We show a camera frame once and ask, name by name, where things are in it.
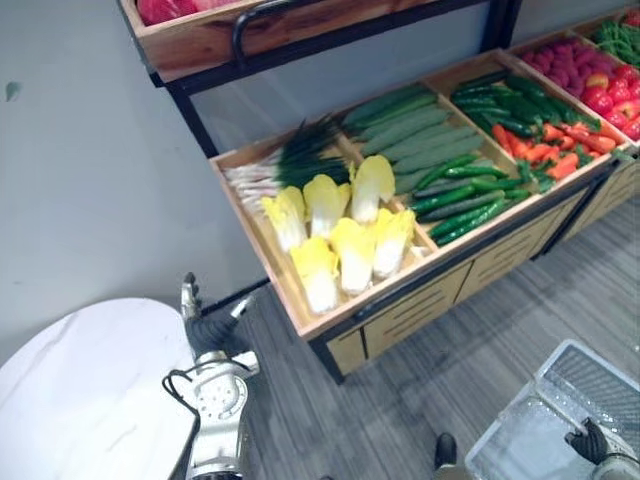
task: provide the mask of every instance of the cucumber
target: cucumber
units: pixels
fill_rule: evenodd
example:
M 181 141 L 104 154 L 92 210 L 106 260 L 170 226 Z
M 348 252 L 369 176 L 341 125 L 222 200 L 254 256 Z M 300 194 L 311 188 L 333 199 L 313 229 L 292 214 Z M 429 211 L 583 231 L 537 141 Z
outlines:
M 487 182 L 482 178 L 473 178 L 471 184 L 476 187 L 479 192 L 491 192 L 493 190 L 511 190 L 522 185 L 524 181 L 521 178 L 509 178 L 498 180 L 496 182 Z
M 504 194 L 505 198 L 508 198 L 509 200 L 524 200 L 525 198 L 529 198 L 531 192 L 524 188 L 513 188 L 505 191 Z
M 448 234 L 442 237 L 436 238 L 435 239 L 436 245 L 441 247 L 443 245 L 446 245 L 447 243 L 453 242 L 454 240 L 460 238 L 461 236 L 469 233 L 474 228 L 477 228 L 483 223 L 487 223 L 489 220 L 497 217 L 502 212 L 510 208 L 511 205 L 512 205 L 511 203 L 507 203 L 503 199 L 496 200 L 491 204 L 491 206 L 486 211 L 484 211 L 483 213 L 475 217 L 469 223 L 453 230 L 452 232 L 449 232 Z
M 580 121 L 578 113 L 559 98 L 547 97 L 547 101 L 560 113 L 563 122 L 575 125 Z
M 491 202 L 495 202 L 496 200 L 500 200 L 503 198 L 505 198 L 505 193 L 502 190 L 485 193 L 484 195 L 480 195 L 475 198 L 462 200 L 461 202 L 452 203 L 450 205 L 437 208 L 436 210 L 433 210 L 425 215 L 421 215 L 418 218 L 418 221 L 421 223 L 435 222 L 437 220 L 449 218 L 453 215 L 459 215 L 463 212 L 468 212 L 469 210 L 473 210 L 474 208 L 486 206 Z
M 410 97 L 406 100 L 398 102 L 393 107 L 386 109 L 383 113 L 369 116 L 356 123 L 349 124 L 348 128 L 355 131 L 365 130 L 374 125 L 380 125 L 382 123 L 388 122 L 389 120 L 397 119 L 397 117 L 417 110 L 418 108 L 432 105 L 433 103 L 435 103 L 435 101 L 436 96 L 433 94 L 424 94 Z
M 461 97 L 453 103 L 464 110 L 464 107 L 496 107 L 498 104 L 492 97 Z
M 497 178 L 506 178 L 508 175 L 502 170 L 498 170 L 493 167 L 474 167 L 469 165 L 467 167 L 450 168 L 444 172 L 446 178 L 468 178 L 477 177 L 479 175 L 493 175 Z
M 501 85 L 491 85 L 489 88 L 484 88 L 482 91 L 478 93 L 474 93 L 474 92 L 465 93 L 464 91 L 462 93 L 454 92 L 451 95 L 451 100 L 455 102 L 456 100 L 474 98 L 474 97 L 491 97 L 495 99 L 496 97 L 521 97 L 521 96 L 522 94 L 520 92 L 514 92 L 510 88 L 503 87 Z
M 493 93 L 493 85 L 478 85 L 471 87 L 463 87 L 457 88 L 455 92 L 451 94 L 451 99 L 468 97 L 468 96 L 480 96 L 480 95 L 491 95 Z
M 428 169 L 420 169 L 407 175 L 396 175 L 396 194 L 402 195 L 414 190 L 427 173 Z
M 480 127 L 484 131 L 484 133 L 493 136 L 493 132 L 491 132 L 491 128 L 493 127 L 493 125 L 491 125 L 491 122 L 487 119 L 484 113 L 464 113 L 471 119 L 473 123 Z
M 491 205 L 483 205 L 482 207 L 474 208 L 473 210 L 450 217 L 429 230 L 429 236 L 431 238 L 437 238 L 446 235 L 449 232 L 453 232 L 456 228 L 460 228 L 466 223 L 469 223 L 481 213 L 486 212 L 489 208 L 491 208 Z
M 384 155 L 386 158 L 397 162 L 405 157 L 417 153 L 429 152 L 431 149 L 441 145 L 457 142 L 458 140 L 472 136 L 474 133 L 475 131 L 471 127 L 460 127 L 450 132 L 428 138 L 416 135 L 411 138 L 411 141 L 404 141 L 398 145 L 382 150 L 380 155 Z
M 560 116 L 560 112 L 556 110 L 556 108 L 549 102 L 547 97 L 539 98 L 530 95 L 529 100 L 534 101 L 535 104 L 540 108 L 540 114 L 542 115 L 542 119 L 545 122 L 550 122 L 552 125 L 558 125 L 562 122 L 562 117 Z
M 435 210 L 436 208 L 444 207 L 446 205 L 459 202 L 460 200 L 464 200 L 465 198 L 473 195 L 475 191 L 476 190 L 472 185 L 467 185 L 466 187 L 443 193 L 442 195 L 438 195 L 437 197 L 419 200 L 418 202 L 411 204 L 409 208 L 411 208 L 411 210 L 413 210 L 416 215 L 421 216 L 427 212 Z
M 453 160 L 449 160 L 448 162 L 443 163 L 439 167 L 434 168 L 426 175 L 417 185 L 419 190 L 428 187 L 431 183 L 433 183 L 438 178 L 444 175 L 444 172 L 449 170 L 450 168 L 456 167 L 464 167 L 465 165 L 469 165 L 471 162 L 477 160 L 478 157 L 471 153 L 466 153 L 464 155 L 460 155 L 459 157 L 454 158 Z
M 536 135 L 536 129 L 513 118 L 496 118 L 495 123 L 499 123 L 519 137 L 531 138 Z
M 528 124 L 542 126 L 542 116 L 538 107 L 525 98 L 500 97 L 498 105 L 511 112 L 511 116 Z
M 344 125 L 352 125 L 366 117 L 379 115 L 400 101 L 426 92 L 427 90 L 422 85 L 409 85 L 407 87 L 385 93 L 384 95 L 365 102 L 351 110 L 347 116 L 344 117 L 342 123 Z
M 456 190 L 457 188 L 471 185 L 472 180 L 473 179 L 471 178 L 462 178 L 460 180 L 449 180 L 438 185 L 435 185 L 434 182 L 430 187 L 414 192 L 412 196 L 414 199 L 435 197 L 436 195 L 440 195 L 441 193 L 450 192 L 451 190 Z
M 482 105 L 465 107 L 465 108 L 462 108 L 462 111 L 467 115 L 480 113 L 483 115 L 491 115 L 493 117 L 498 117 L 498 118 L 508 118 L 511 116 L 511 111 L 507 110 L 506 108 L 488 107 L 488 106 L 482 106 Z
M 389 120 L 388 122 L 380 123 L 367 128 L 366 130 L 358 134 L 358 139 L 362 141 L 369 141 L 375 138 L 377 135 L 380 135 L 381 133 L 386 132 L 389 128 L 391 128 L 393 125 L 397 124 L 398 122 L 405 122 L 412 118 L 420 118 L 424 115 L 430 115 L 431 112 L 435 112 L 437 110 L 441 110 L 441 109 L 438 108 L 436 105 L 427 105 L 426 107 L 418 108 L 411 112 L 405 113 L 404 115 L 400 115 L 392 120 Z
M 451 115 L 451 113 L 445 110 L 436 110 L 429 112 L 426 115 L 398 122 L 385 132 L 375 136 L 371 141 L 367 142 L 367 144 L 362 147 L 362 155 L 367 157 L 374 153 L 378 153 L 385 148 L 392 147 L 426 127 L 443 122 L 447 117 L 449 117 L 449 115 Z
M 500 82 L 504 80 L 509 74 L 508 70 L 498 70 L 497 72 L 487 73 L 481 77 L 474 78 L 473 80 L 467 80 L 458 85 L 458 90 L 465 90 L 468 88 L 482 87 L 484 85 L 491 85 L 492 83 Z
M 547 93 L 544 89 L 535 82 L 532 82 L 528 78 L 519 77 L 517 75 L 507 75 L 504 83 L 507 84 L 507 87 L 512 88 L 514 90 L 520 91 L 527 96 L 532 96 L 536 98 L 546 98 Z
M 482 136 L 475 134 L 458 142 L 441 145 L 427 152 L 420 152 L 410 157 L 404 157 L 393 165 L 394 173 L 410 173 L 422 168 L 429 168 L 439 163 L 455 158 L 458 155 L 472 152 L 484 143 Z

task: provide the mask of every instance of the black metal frame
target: black metal frame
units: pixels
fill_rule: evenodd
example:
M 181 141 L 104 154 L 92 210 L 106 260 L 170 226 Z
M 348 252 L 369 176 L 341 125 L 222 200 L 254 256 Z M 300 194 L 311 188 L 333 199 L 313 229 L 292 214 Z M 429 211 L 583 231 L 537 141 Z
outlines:
M 294 60 L 299 60 L 326 50 L 353 43 L 373 35 L 437 17 L 487 0 L 438 0 L 400 12 L 385 15 L 356 25 L 334 30 L 322 35 L 291 43 L 269 52 L 249 58 L 242 48 L 242 34 L 254 19 L 282 13 L 322 0 L 268 0 L 241 15 L 232 32 L 232 50 L 235 60 L 219 67 L 188 75 L 170 82 L 163 82 L 157 73 L 150 77 L 156 87 L 166 87 L 189 129 L 207 158 L 218 155 L 218 149 L 196 111 L 191 96 L 270 70 Z M 485 26 L 481 51 L 508 46 L 522 0 L 489 0 L 490 12 Z

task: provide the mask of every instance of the clear plastic basket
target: clear plastic basket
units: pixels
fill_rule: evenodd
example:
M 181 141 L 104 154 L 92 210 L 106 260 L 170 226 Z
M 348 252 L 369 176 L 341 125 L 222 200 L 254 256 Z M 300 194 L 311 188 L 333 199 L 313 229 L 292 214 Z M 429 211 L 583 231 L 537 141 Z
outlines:
M 640 452 L 640 388 L 580 345 L 564 341 L 465 459 L 481 480 L 582 480 L 594 465 L 564 436 L 591 417 Z

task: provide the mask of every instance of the grey wall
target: grey wall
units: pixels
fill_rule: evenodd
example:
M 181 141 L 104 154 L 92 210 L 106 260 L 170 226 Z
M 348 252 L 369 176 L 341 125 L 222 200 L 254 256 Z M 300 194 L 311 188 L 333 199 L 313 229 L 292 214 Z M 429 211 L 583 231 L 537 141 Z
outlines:
M 517 36 L 620 3 L 527 0 Z M 357 42 L 197 105 L 223 148 L 240 146 L 472 55 L 486 13 L 479 5 Z M 170 98 L 150 84 L 115 0 L 5 0 L 0 87 L 10 81 L 22 91 L 0 98 L 0 363 L 96 301 L 175 303 L 188 270 L 210 297 L 264 275 Z

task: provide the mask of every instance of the fake vegetable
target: fake vegetable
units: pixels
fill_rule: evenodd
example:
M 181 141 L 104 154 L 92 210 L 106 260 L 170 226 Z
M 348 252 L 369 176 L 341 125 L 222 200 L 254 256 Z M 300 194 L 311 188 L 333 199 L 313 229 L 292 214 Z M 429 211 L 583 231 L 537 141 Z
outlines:
M 331 231 L 329 241 L 340 258 L 342 290 L 350 295 L 362 293 L 371 281 L 375 252 L 373 235 L 351 218 L 341 218 Z
M 287 187 L 275 199 L 263 197 L 262 206 L 284 252 L 305 241 L 307 232 L 304 228 L 304 200 L 300 189 Z
M 331 177 L 320 174 L 304 186 L 303 194 L 311 216 L 311 236 L 329 238 L 349 202 L 351 187 L 348 183 L 338 187 Z
M 382 155 L 368 157 L 352 179 L 351 216 L 360 223 L 378 217 L 380 199 L 389 201 L 395 193 L 395 178 L 389 161 Z
M 304 187 L 313 177 L 325 174 L 337 184 L 349 181 L 349 171 L 342 158 L 327 156 L 325 150 L 334 142 L 337 126 L 330 118 L 300 126 L 282 148 L 269 157 L 248 165 L 227 168 L 225 177 L 245 207 L 259 210 L 263 196 L 275 196 L 281 189 Z
M 376 251 L 373 257 L 373 273 L 387 278 L 398 271 L 404 250 L 413 238 L 415 215 L 411 210 L 396 214 L 386 208 L 378 212 L 375 224 Z
M 311 237 L 291 249 L 291 258 L 313 313 L 324 313 L 338 304 L 336 287 L 338 257 L 327 241 Z

